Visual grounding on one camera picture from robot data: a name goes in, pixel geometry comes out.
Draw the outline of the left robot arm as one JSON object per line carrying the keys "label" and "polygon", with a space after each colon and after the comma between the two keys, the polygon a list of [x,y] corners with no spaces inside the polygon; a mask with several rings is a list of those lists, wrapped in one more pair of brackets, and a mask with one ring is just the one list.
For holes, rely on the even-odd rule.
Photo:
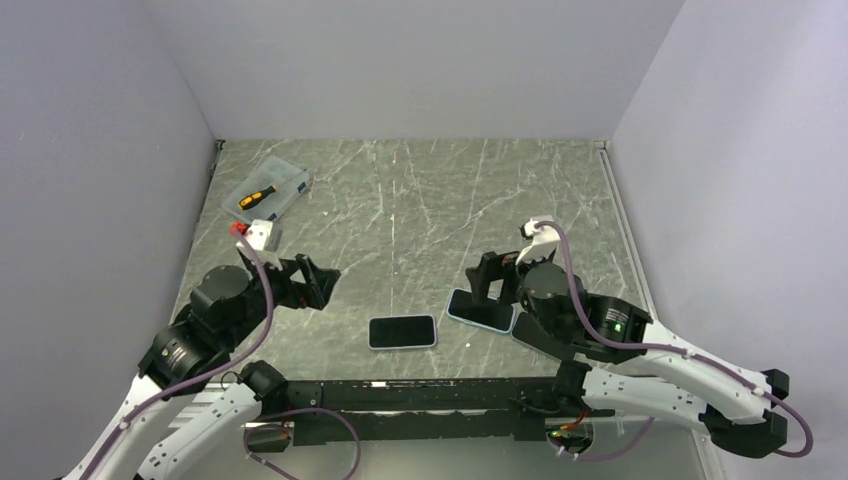
{"label": "left robot arm", "polygon": [[177,431],[168,430],[211,378],[258,348],[276,308],[322,310],[341,277],[302,254],[289,260],[246,252],[240,257],[240,266],[208,271],[174,321],[155,335],[118,411],[68,478],[173,479],[202,458],[224,428],[251,416],[272,420],[285,411],[285,377],[256,361],[233,393]]}

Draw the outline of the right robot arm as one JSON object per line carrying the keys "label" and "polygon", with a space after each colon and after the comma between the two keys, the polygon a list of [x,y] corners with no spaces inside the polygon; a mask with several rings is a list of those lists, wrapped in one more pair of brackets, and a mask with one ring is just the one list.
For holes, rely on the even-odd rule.
{"label": "right robot arm", "polygon": [[746,458],[784,454],[789,422],[777,413],[789,393],[779,369],[751,371],[716,358],[670,331],[647,311],[588,292],[570,265],[551,255],[487,252],[466,271],[474,303],[501,282],[498,303],[565,355],[551,388],[557,411],[630,410],[676,422]]}

